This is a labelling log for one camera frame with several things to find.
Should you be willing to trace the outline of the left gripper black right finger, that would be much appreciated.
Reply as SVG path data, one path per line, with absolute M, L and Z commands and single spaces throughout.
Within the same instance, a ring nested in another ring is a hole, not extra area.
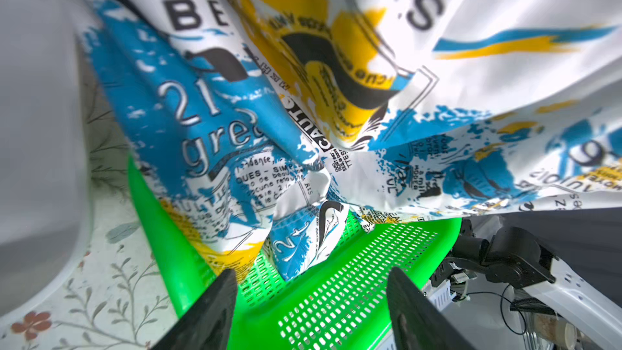
M 386 296 L 396 348 L 475 349 L 398 267 L 388 275 Z

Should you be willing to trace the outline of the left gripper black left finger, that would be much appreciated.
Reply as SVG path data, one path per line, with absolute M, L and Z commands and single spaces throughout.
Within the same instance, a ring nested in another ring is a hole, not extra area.
M 155 350 L 226 349 L 238 294 L 233 269 L 223 271 L 155 345 Z

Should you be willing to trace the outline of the blue yellow white printed shorts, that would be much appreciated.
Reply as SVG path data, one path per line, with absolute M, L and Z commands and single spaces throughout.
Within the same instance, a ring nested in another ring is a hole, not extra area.
M 621 0 L 68 0 L 158 204 L 291 280 L 369 223 L 621 204 Z

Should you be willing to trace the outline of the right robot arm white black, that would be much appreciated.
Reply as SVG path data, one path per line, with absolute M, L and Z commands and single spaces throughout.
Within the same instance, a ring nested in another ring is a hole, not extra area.
M 432 274 L 436 287 L 459 270 L 505 283 L 541 301 L 602 349 L 621 348 L 621 308 L 524 228 L 503 226 L 476 236 L 471 219 L 459 221 L 458 240 Z

